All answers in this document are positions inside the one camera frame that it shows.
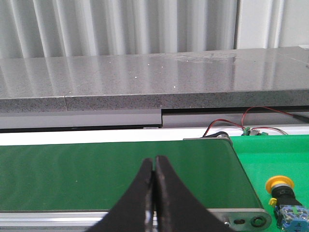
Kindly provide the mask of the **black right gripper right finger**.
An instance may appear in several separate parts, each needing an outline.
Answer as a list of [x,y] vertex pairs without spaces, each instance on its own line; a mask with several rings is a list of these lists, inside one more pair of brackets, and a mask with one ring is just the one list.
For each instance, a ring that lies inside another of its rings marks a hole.
[[166,156],[155,161],[157,221],[160,232],[231,232],[189,191]]

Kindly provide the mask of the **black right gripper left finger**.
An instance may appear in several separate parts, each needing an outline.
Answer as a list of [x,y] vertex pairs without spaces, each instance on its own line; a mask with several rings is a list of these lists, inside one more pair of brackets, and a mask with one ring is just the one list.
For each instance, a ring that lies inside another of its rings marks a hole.
[[151,232],[153,230],[153,161],[143,160],[133,182],[99,222],[88,232]]

